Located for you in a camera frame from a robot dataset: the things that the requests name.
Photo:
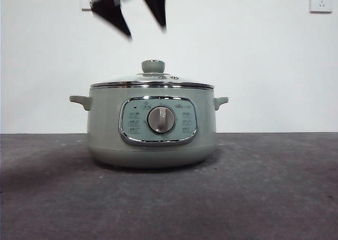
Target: electric cooking pot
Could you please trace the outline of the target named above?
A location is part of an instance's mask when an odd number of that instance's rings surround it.
[[[215,149],[212,85],[164,72],[164,62],[142,62],[143,73],[90,86],[70,96],[88,111],[88,147],[96,160],[132,168],[174,167],[204,160]]]

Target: chrome trim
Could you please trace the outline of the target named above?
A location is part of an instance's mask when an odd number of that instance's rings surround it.
[[[139,139],[135,139],[135,138],[132,138],[132,137],[129,137],[123,130],[123,127],[122,127],[122,123],[123,123],[123,113],[124,113],[124,110],[125,110],[125,105],[132,101],[132,100],[142,100],[142,99],[145,99],[145,100],[152,100],[152,99],[173,99],[173,100],[184,100],[184,101],[188,101],[192,104],[192,106],[194,107],[194,111],[195,111],[195,119],[196,119],[196,128],[195,128],[195,131],[193,132],[192,135],[190,135],[189,137],[186,137],[184,139],[178,139],[178,140],[169,140],[169,141],[145,141],[145,140],[139,140]],[[132,144],[132,145],[138,145],[138,146],[173,146],[173,145],[182,145],[182,144],[186,144],[186,143],[189,143],[191,142],[197,132],[198,132],[198,129],[199,129],[199,121],[198,121],[198,116],[197,116],[197,111],[196,111],[196,107],[195,107],[195,104],[188,98],[184,98],[184,97],[170,97],[170,96],[142,96],[142,97],[132,97],[132,98],[129,98],[127,100],[124,101],[124,103],[122,104],[122,107],[121,107],[121,111],[120,111],[120,117],[119,117],[119,133],[120,133],[120,136],[121,138],[129,143],[129,144]]]
[[[164,63],[162,60],[157,60],[157,59],[148,59],[148,60],[145,60],[143,62],[162,62],[162,63]]]
[[[202,89],[202,90],[211,90],[213,91],[214,87],[197,87],[197,86],[188,86],[188,85],[177,85],[177,83],[171,84],[170,82],[167,82],[164,84],[144,84],[140,82],[138,85],[128,85],[128,84],[120,84],[120,85],[102,85],[102,86],[94,86],[96,84],[93,84],[90,86],[90,90],[94,89],[105,89],[105,88],[188,88],[188,89]]]

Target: dark countertop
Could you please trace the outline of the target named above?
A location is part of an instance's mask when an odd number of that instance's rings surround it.
[[[7,239],[337,239],[338,133],[218,134],[200,164],[95,162],[84,134],[1,135]]]

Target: white wall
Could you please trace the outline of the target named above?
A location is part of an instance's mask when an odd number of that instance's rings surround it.
[[[1,0],[2,133],[85,132],[69,95],[145,59],[229,96],[218,132],[338,131],[338,0],[330,15],[308,0],[167,0],[166,34],[142,0],[123,1],[132,42],[79,2]]]

